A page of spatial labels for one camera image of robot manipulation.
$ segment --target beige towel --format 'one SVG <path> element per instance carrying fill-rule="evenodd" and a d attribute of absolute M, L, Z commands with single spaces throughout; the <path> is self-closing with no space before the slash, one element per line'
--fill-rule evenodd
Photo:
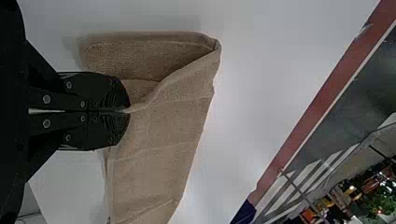
<path fill-rule="evenodd" d="M 220 44 L 167 32 L 91 36 L 81 46 L 82 64 L 120 78 L 132 104 L 128 130 L 105 159 L 111 223 L 167 223 L 203 131 Z"/>

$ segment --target white backdrop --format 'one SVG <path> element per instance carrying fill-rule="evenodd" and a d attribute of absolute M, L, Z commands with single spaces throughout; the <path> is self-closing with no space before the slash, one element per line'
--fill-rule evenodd
<path fill-rule="evenodd" d="M 76 71 L 91 33 L 193 30 L 223 46 L 216 95 L 172 224 L 228 223 L 378 0 L 19 0 L 28 39 Z M 30 182 L 49 224 L 100 223 L 95 153 L 56 153 Z"/>

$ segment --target folded towel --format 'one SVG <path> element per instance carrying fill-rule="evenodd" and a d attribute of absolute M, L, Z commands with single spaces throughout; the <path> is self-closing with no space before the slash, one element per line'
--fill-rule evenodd
<path fill-rule="evenodd" d="M 213 97 L 220 44 L 189 32 L 119 33 L 81 43 L 82 65 L 115 76 L 132 106 L 105 155 L 112 224 L 167 223 L 183 196 Z"/>

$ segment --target red stripe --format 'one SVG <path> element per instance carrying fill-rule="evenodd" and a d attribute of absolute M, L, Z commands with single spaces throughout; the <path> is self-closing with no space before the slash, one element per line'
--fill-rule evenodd
<path fill-rule="evenodd" d="M 326 113 L 332 102 L 335 101 L 338 94 L 395 20 L 396 1 L 382 0 L 368 20 L 373 26 L 355 39 L 346 50 L 346 53 L 332 70 L 329 78 L 323 84 L 311 105 L 306 109 L 282 148 L 265 170 L 257 184 L 257 189 L 249 195 L 248 199 L 252 204 L 256 205 L 275 182 L 279 169 L 286 166 L 293 154 L 315 128 L 320 118 Z"/>

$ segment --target screw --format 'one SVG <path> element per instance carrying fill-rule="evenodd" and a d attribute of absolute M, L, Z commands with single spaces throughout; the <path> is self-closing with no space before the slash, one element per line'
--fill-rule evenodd
<path fill-rule="evenodd" d="M 48 105 L 50 103 L 50 96 L 49 95 L 43 96 L 43 102 L 45 105 Z"/>
<path fill-rule="evenodd" d="M 64 140 L 66 142 L 70 142 L 70 140 L 72 140 L 72 135 L 70 133 L 68 133 L 67 135 L 64 136 Z"/>
<path fill-rule="evenodd" d="M 44 119 L 43 127 L 46 128 L 46 129 L 48 129 L 50 127 L 50 120 L 49 119 Z"/>
<path fill-rule="evenodd" d="M 66 88 L 71 90 L 73 88 L 73 84 L 71 81 L 66 82 Z"/>

